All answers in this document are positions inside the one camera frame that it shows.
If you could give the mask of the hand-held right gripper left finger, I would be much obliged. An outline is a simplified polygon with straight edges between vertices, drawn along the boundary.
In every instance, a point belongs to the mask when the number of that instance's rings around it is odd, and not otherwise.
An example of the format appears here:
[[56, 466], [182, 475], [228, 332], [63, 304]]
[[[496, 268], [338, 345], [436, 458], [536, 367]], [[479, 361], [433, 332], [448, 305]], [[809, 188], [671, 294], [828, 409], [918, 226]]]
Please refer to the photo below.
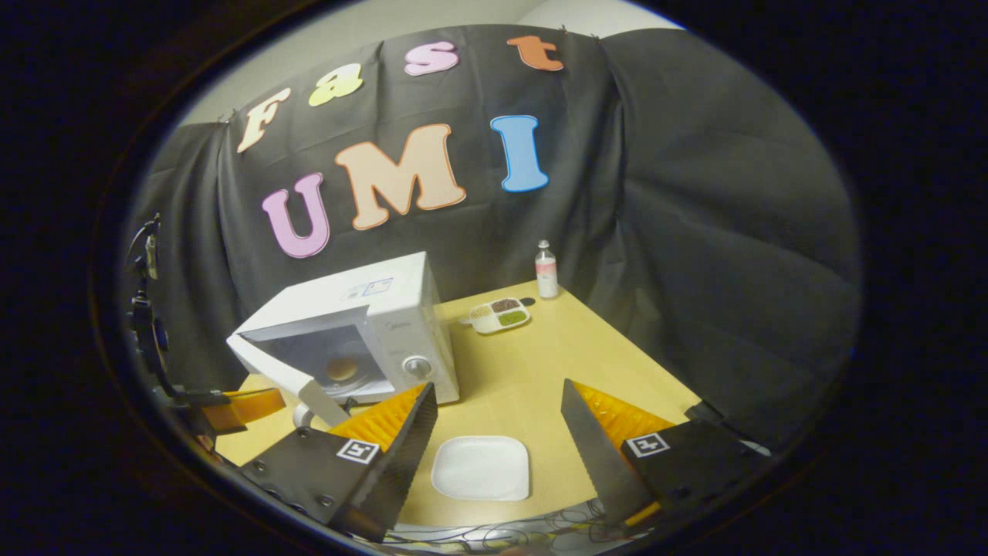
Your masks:
[[296, 513], [380, 543], [398, 522], [437, 418], [435, 386], [422, 383], [329, 432], [297, 426], [239, 470]]

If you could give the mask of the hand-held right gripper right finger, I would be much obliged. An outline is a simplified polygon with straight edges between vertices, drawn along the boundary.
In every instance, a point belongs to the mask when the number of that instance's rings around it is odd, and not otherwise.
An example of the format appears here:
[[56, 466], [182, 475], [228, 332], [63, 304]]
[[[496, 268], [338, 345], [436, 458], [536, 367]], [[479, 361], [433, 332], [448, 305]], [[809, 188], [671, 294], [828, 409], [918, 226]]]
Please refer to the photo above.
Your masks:
[[604, 511], [607, 527], [636, 532], [691, 517], [766, 465], [772, 453], [705, 415], [674, 425], [571, 379], [561, 415]]

